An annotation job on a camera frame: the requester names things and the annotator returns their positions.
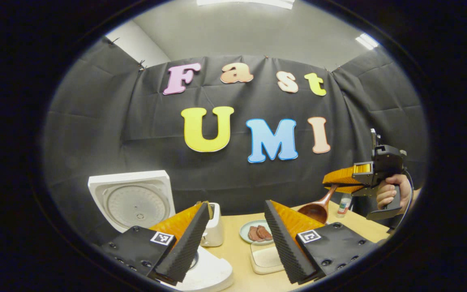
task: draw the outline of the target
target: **cable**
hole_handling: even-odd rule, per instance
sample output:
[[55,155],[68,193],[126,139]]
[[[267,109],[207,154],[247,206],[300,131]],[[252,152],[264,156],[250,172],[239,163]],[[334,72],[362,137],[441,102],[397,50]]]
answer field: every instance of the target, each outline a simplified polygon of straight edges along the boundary
[[408,182],[410,183],[410,199],[408,199],[408,204],[406,205],[405,212],[403,213],[403,216],[401,217],[401,220],[399,221],[399,223],[397,224],[395,229],[397,229],[401,225],[401,222],[405,218],[405,215],[408,212],[408,209],[410,209],[410,204],[412,203],[412,199],[413,199],[413,181],[412,181],[412,177],[410,177],[410,174],[408,173],[407,170],[405,170],[404,172],[405,172],[405,175],[408,177]]

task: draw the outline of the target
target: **black curtain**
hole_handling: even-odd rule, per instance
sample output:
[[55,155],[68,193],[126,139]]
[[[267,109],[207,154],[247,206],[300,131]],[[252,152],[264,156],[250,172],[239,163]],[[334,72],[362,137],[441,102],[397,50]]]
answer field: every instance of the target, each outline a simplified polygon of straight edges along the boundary
[[[168,68],[198,62],[202,69],[181,94],[163,95]],[[254,79],[225,84],[221,68],[242,62]],[[276,72],[291,72],[299,91],[281,91]],[[313,94],[304,75],[323,79],[325,96]],[[213,153],[191,150],[183,137],[183,109],[203,107],[203,135],[217,135],[212,109],[233,107],[228,145]],[[315,154],[308,118],[326,118],[331,150]],[[296,121],[298,157],[251,164],[252,138],[246,121],[264,119],[274,132],[280,120]],[[408,152],[406,166],[416,188],[422,185],[428,153],[426,123],[412,85],[380,48],[334,72],[265,56],[201,57],[140,71],[137,63],[107,39],[82,55],[54,96],[44,131],[44,171],[52,197],[73,228],[100,244],[117,232],[104,219],[87,188],[89,176],[165,170],[176,212],[196,201],[221,205],[223,215],[263,211],[272,199],[293,206],[318,200],[327,190],[324,174],[371,158],[369,129],[382,141]],[[339,202],[341,194],[333,200]],[[373,199],[357,198],[354,210],[375,209]],[[391,221],[382,222],[391,225]]]

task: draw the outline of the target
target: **ceiling light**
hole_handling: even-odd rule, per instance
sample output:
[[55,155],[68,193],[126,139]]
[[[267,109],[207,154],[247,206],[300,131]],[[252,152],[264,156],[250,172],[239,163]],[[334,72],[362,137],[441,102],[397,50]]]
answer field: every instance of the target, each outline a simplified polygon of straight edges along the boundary
[[273,5],[285,9],[291,9],[295,0],[197,0],[198,6],[207,4],[217,4],[226,2],[248,2],[248,3],[259,3]]
[[359,37],[356,38],[356,41],[369,50],[372,50],[378,46],[378,42],[366,33],[362,33]]

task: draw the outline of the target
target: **white toaster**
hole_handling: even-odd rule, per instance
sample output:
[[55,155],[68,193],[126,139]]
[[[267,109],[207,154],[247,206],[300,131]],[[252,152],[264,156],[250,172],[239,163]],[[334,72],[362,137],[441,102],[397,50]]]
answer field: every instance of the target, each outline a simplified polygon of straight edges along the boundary
[[221,220],[221,208],[218,203],[210,203],[210,207],[212,207],[213,217],[208,221],[201,237],[201,246],[219,246],[223,244],[225,238],[223,222]]

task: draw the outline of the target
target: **ceiling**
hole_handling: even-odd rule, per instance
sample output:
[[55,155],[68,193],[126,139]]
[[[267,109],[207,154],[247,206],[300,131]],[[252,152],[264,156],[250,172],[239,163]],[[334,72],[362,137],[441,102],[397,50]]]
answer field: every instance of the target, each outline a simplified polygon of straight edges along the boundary
[[197,6],[174,0],[133,19],[171,60],[265,55],[334,70],[366,52],[362,32],[315,6],[293,9],[246,2]]

